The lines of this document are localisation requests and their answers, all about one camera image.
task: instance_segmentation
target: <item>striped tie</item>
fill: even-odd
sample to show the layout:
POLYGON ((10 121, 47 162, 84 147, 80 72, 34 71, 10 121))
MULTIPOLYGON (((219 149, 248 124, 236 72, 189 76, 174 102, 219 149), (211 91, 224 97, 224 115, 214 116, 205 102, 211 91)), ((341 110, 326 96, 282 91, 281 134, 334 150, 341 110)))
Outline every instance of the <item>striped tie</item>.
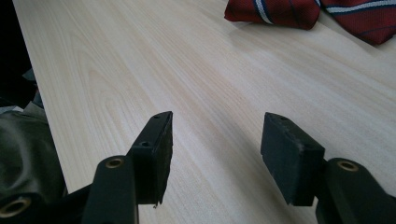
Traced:
MULTIPOLYGON (((354 36, 378 45, 396 35, 396 0, 321 0, 354 36)), ((229 0, 228 21, 254 21, 309 30, 318 19, 319 0, 229 0)))

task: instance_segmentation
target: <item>green fabric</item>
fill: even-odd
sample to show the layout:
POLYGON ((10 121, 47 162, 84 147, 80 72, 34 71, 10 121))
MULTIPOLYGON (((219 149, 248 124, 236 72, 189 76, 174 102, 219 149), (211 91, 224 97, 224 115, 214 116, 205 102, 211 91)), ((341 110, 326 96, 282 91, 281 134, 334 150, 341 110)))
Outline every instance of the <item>green fabric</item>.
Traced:
POLYGON ((0 200, 35 192, 47 203, 62 197, 64 177, 44 109, 0 115, 0 200))

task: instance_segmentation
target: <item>necktie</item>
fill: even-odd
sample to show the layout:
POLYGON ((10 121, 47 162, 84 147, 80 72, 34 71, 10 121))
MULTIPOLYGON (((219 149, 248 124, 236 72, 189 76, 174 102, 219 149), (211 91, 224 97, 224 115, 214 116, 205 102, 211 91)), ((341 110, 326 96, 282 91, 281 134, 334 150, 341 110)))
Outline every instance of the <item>necktie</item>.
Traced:
POLYGON ((229 0, 228 21, 311 29, 322 5, 348 32, 378 45, 396 35, 396 0, 229 0))

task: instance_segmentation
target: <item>red fabric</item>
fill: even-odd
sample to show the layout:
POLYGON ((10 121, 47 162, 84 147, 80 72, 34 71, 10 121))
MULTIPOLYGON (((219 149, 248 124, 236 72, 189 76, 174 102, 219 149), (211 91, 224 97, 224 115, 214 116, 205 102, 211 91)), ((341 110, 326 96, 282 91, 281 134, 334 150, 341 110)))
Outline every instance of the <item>red fabric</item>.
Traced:
MULTIPOLYGON (((344 29, 370 44, 382 44, 396 35, 395 5, 353 10, 354 8, 349 7, 373 3, 373 1, 321 0, 320 2, 329 9, 344 29), (343 10, 345 7, 346 11, 332 13, 334 7, 343 10)), ((309 30, 315 25, 319 12, 320 7, 315 0, 229 0, 225 9, 225 19, 264 23, 269 21, 276 25, 309 30)))

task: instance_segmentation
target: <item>wood grain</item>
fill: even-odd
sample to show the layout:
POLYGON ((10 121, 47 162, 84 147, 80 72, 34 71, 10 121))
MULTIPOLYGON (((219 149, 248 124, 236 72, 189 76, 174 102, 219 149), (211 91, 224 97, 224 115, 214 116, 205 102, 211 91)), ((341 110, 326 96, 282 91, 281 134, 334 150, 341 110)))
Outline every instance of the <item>wood grain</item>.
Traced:
POLYGON ((262 162, 269 111, 396 195, 396 39, 372 47, 325 13, 309 32, 230 23, 226 0, 14 4, 71 191, 172 110, 168 189, 141 223, 315 223, 262 162))

